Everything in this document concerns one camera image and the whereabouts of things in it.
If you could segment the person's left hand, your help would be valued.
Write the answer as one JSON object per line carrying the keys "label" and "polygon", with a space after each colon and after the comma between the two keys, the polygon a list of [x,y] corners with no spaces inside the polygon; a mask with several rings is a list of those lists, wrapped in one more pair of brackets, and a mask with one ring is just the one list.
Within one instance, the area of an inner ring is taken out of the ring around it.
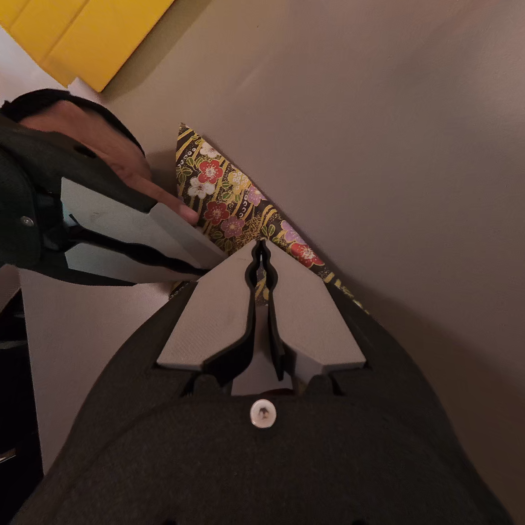
{"label": "person's left hand", "polygon": [[40,132],[58,132],[73,137],[92,149],[128,186],[168,206],[188,223],[199,222],[196,210],[153,182],[153,172],[139,146],[98,112],[83,109],[70,100],[58,100],[19,123]]}

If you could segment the yellow cardboard box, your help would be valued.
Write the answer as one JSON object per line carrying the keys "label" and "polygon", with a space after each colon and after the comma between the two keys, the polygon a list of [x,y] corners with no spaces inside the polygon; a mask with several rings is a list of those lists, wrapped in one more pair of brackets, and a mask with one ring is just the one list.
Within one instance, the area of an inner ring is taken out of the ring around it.
{"label": "yellow cardboard box", "polygon": [[2,0],[2,28],[53,80],[101,93],[172,0]]}

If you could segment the dark furniture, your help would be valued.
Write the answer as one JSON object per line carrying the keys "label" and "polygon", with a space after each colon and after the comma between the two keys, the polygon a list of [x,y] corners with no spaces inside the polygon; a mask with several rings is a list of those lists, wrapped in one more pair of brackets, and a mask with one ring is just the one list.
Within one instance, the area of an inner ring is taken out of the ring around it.
{"label": "dark furniture", "polygon": [[22,290],[0,315],[0,523],[10,523],[43,479]]}

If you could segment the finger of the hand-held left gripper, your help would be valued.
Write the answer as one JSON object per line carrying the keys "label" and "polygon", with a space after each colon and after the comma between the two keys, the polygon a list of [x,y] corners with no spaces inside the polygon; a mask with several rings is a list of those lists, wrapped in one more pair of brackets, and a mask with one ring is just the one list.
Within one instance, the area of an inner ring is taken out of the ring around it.
{"label": "finger of the hand-held left gripper", "polygon": [[74,243],[92,243],[150,265],[212,269],[227,256],[197,228],[162,203],[148,212],[62,177],[64,222]]}
{"label": "finger of the hand-held left gripper", "polygon": [[197,280],[200,275],[206,274],[206,269],[194,266],[187,271],[175,271],[166,265],[150,265],[135,261],[122,252],[114,252],[92,243],[77,243],[70,247],[65,252],[65,259],[71,269],[125,280],[134,284]]}

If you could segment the floral patterned origami paper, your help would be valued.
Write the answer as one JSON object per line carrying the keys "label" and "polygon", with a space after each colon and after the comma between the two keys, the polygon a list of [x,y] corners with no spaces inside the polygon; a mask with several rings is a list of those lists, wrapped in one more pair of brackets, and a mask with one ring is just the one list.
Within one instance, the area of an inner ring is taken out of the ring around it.
{"label": "floral patterned origami paper", "polygon": [[179,200],[197,212],[197,229],[225,256],[265,240],[368,312],[254,180],[185,123],[178,129],[175,157]]}

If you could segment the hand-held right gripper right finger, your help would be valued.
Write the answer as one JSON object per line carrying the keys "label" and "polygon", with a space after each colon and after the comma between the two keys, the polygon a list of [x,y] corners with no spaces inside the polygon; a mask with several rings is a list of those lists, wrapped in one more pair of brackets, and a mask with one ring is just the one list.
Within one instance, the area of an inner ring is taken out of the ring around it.
{"label": "hand-held right gripper right finger", "polygon": [[279,379],[300,381],[359,369],[366,358],[325,281],[265,240],[260,241],[268,289],[268,338]]}

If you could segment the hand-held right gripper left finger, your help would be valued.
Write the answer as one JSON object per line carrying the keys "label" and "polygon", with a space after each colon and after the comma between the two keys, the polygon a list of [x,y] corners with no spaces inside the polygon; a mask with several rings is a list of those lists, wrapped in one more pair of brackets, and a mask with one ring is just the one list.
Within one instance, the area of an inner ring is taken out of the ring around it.
{"label": "hand-held right gripper left finger", "polygon": [[251,363],[261,241],[252,240],[194,286],[157,364],[212,375],[222,387]]}

